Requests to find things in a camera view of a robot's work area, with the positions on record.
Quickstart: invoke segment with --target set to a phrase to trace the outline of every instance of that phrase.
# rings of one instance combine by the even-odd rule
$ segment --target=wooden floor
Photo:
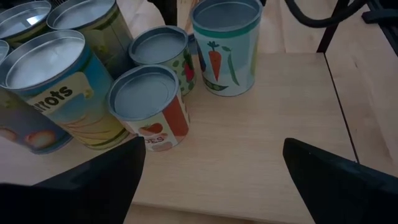
[[[198,0],[178,2],[178,26],[188,33],[192,23],[188,15]],[[329,17],[337,0],[296,0],[302,11],[312,18]],[[133,36],[151,27],[164,24],[160,13],[145,0],[118,0]],[[336,33],[326,56],[330,62],[333,79],[345,110],[348,126],[353,134],[359,160],[369,167],[397,175],[394,165],[398,160],[398,119],[394,110],[398,106],[389,96],[396,96],[398,60],[389,47],[368,44],[367,40],[381,39],[387,46],[378,26],[372,26],[376,34],[368,35],[360,14],[348,19]],[[299,24],[291,15],[283,0],[267,0],[262,13],[259,52],[307,53],[315,52],[324,29],[311,29]],[[383,64],[383,82],[374,62]],[[178,212],[161,208],[133,205],[125,223],[254,223],[252,221],[213,217],[196,213]]]

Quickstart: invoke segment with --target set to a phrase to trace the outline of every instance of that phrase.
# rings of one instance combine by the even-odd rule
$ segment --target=silver can rim
[[[183,29],[181,29],[181,28],[179,28],[177,26],[158,26],[158,27],[154,27],[154,28],[151,28],[151,29],[146,30],[145,32],[141,33],[140,35],[138,35],[130,43],[128,51],[129,51],[129,56],[130,56],[131,60],[134,63],[136,63],[138,65],[150,65],[150,64],[153,64],[153,63],[147,63],[147,62],[144,62],[144,61],[140,60],[140,58],[136,57],[136,55],[134,55],[132,53],[132,51],[133,51],[133,48],[136,48],[138,45],[140,45],[143,40],[146,40],[147,36],[150,36],[151,33],[155,32],[155,31],[157,31],[159,29],[170,29],[170,30],[173,30],[174,32],[181,33],[184,36],[184,47],[179,53],[177,53],[176,55],[173,55],[173,57],[170,57],[167,60],[156,62],[155,64],[160,64],[160,63],[168,62],[169,60],[175,59],[180,54],[182,54],[183,51],[187,48],[187,46],[188,46],[188,34]]]
[[[247,22],[244,25],[241,25],[239,27],[234,27],[234,28],[230,28],[230,29],[222,29],[222,30],[220,30],[220,29],[211,29],[211,28],[208,28],[208,27],[200,25],[196,21],[195,14],[197,13],[197,10],[199,10],[201,7],[205,7],[206,5],[210,6],[212,4],[220,3],[219,0],[204,0],[204,1],[200,1],[198,4],[196,4],[192,8],[192,10],[190,12],[190,19],[191,19],[193,25],[195,25],[195,26],[197,26],[197,27],[199,27],[199,28],[201,28],[203,30],[208,30],[208,31],[211,31],[211,32],[225,33],[225,32],[232,32],[232,31],[240,30],[240,29],[242,29],[244,27],[249,26],[250,24],[252,24],[253,22],[255,22],[256,20],[258,20],[261,17],[261,14],[262,14],[262,4],[261,4],[261,2],[259,0],[250,0],[250,1],[252,1],[254,3],[257,3],[257,6],[259,7],[259,11],[258,11],[257,15],[253,19],[251,19],[249,22]],[[224,0],[224,2],[241,2],[241,3],[246,3],[247,4],[248,0]]]
[[[100,20],[102,20],[104,17],[106,17],[108,15],[108,13],[110,12],[110,10],[112,10],[112,8],[114,7],[116,3],[116,0],[109,0],[112,1],[112,6],[109,8],[109,10],[107,10],[102,16],[100,16],[99,18],[95,19],[92,22],[88,22],[86,24],[80,25],[80,26],[75,26],[75,27],[69,27],[67,29],[72,29],[72,30],[80,30],[84,27],[88,27]],[[74,5],[78,4],[78,3],[82,3],[83,1],[81,0],[67,0],[64,3],[62,3],[61,5],[57,6],[54,10],[52,10],[48,16],[47,16],[47,26],[52,29],[52,30],[65,30],[65,29],[61,29],[61,28],[57,28],[55,27],[53,24],[54,22],[68,9],[70,9],[71,7],[73,7]]]
[[[10,45],[4,40],[0,40],[0,47],[4,47],[7,49],[6,54],[3,56],[3,58],[0,58],[0,64],[1,64],[1,62],[7,57],[7,55],[10,54],[11,48],[10,48]]]
[[[42,81],[38,84],[35,85],[31,85],[31,86],[25,86],[22,88],[13,88],[13,87],[9,87],[7,86],[7,77],[9,75],[9,71],[12,68],[12,66],[6,67],[7,69],[5,69],[5,65],[6,64],[11,64],[14,65],[23,55],[25,55],[27,52],[29,52],[30,50],[48,42],[54,39],[54,37],[57,37],[57,35],[64,33],[65,36],[63,37],[70,37],[70,38],[79,38],[82,41],[84,41],[84,47],[81,49],[81,51],[79,52],[79,57],[71,64],[68,66],[68,68],[66,68],[64,71],[60,72],[59,74],[54,75],[52,78],[49,78],[46,81]],[[21,46],[19,46],[17,49],[15,49],[14,51],[12,51],[1,63],[0,63],[0,87],[3,87],[7,90],[11,90],[11,91],[16,91],[16,90],[30,90],[33,88],[37,88],[39,86],[42,86],[48,82],[54,81],[56,79],[58,79],[60,76],[62,76],[66,71],[69,70],[69,68],[71,66],[73,66],[74,64],[77,63],[77,61],[79,61],[83,51],[85,50],[85,46],[86,46],[86,39],[84,37],[84,35],[81,32],[75,31],[75,30],[56,30],[53,32],[48,32],[46,34],[40,35],[38,37],[35,37],[33,39],[31,39],[30,41],[22,44]],[[13,56],[14,55],[19,55],[20,57],[16,56],[16,59],[13,60]]]
[[[52,9],[52,5],[48,1],[33,1],[33,2],[27,2],[27,3],[24,3],[24,4],[20,4],[18,6],[12,7],[10,9],[7,9],[4,12],[0,13],[0,17],[3,16],[3,15],[7,15],[7,14],[13,14],[15,10],[21,10],[21,9],[23,9],[23,8],[29,6],[29,5],[33,5],[32,9],[35,8],[34,5],[37,5],[37,6],[46,5],[46,6],[49,7],[50,10],[43,18],[38,20],[34,25],[32,25],[32,26],[30,26],[30,27],[28,27],[28,28],[26,28],[26,29],[24,29],[22,31],[19,31],[19,32],[15,33],[15,34],[11,34],[9,36],[3,36],[3,37],[0,36],[0,38],[2,38],[2,39],[10,39],[10,38],[13,38],[13,37],[17,37],[18,35],[25,34],[26,32],[34,29],[35,27],[41,25],[43,22],[45,22],[47,20],[47,17],[51,13],[51,9]]]
[[[162,107],[159,107],[160,109],[152,112],[150,115],[146,116],[146,117],[142,117],[142,118],[128,118],[125,116],[121,116],[120,114],[118,114],[115,109],[114,109],[114,99],[116,98],[118,91],[123,87],[123,84],[126,83],[126,81],[128,81],[131,78],[134,78],[134,74],[137,72],[142,72],[142,70],[148,69],[148,68],[158,68],[160,70],[163,70],[165,72],[167,72],[167,75],[170,75],[171,77],[173,77],[174,79],[174,91],[173,91],[173,97],[171,97],[169,100],[167,100],[167,102],[164,103],[164,105]],[[169,69],[169,67],[165,66],[165,65],[141,65],[138,66],[136,68],[132,68],[129,71],[123,73],[113,84],[112,87],[109,89],[108,94],[106,95],[106,104],[108,106],[108,110],[109,112],[111,112],[111,114],[115,117],[117,117],[117,119],[121,120],[121,121],[143,121],[146,119],[149,119],[159,113],[161,113],[166,107],[168,107],[169,104],[171,104],[171,102],[174,100],[174,98],[177,96],[178,91],[180,90],[180,87],[178,85],[178,77],[177,75],[173,72],[173,70]]]

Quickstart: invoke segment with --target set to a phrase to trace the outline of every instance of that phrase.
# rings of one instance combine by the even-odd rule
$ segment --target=pea illustration
[[[205,82],[205,84],[208,88],[211,88],[214,91],[221,91],[221,90],[225,90],[226,88],[228,88],[228,86],[221,86],[221,85],[211,83],[205,77],[203,77],[203,81]]]

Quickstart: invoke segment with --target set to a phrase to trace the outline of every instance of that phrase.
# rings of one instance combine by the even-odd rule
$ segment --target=cylindrical container
[[[0,40],[0,62],[9,51],[7,42]],[[0,88],[0,136],[35,154],[53,152],[72,139],[62,128],[3,88]]]
[[[32,1],[0,13],[0,39],[13,48],[49,31],[45,20],[51,11],[47,1]]]
[[[236,96],[253,86],[261,12],[258,0],[204,0],[192,9],[210,92]]]
[[[206,70],[205,62],[198,46],[197,40],[193,34],[188,36],[188,47],[189,52],[192,56],[193,67],[195,69],[195,75],[197,77],[202,76],[202,73]]]
[[[188,35],[178,27],[160,26],[143,32],[131,43],[129,54],[136,65],[160,64],[172,69],[184,96],[195,86]]]
[[[68,0],[49,14],[47,24],[81,32],[115,79],[133,67],[127,53],[132,36],[116,0]]]
[[[129,134],[106,107],[112,78],[83,34],[59,30],[15,49],[0,65],[0,85],[92,149]]]
[[[176,146],[188,134],[189,116],[176,74],[163,65],[143,65],[119,77],[108,108],[151,151]]]

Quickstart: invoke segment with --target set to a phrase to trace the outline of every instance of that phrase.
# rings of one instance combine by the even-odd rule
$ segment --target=red can label
[[[188,134],[187,107],[178,91],[163,112],[142,121],[125,121],[127,130],[143,136],[148,150],[164,151],[176,146]]]

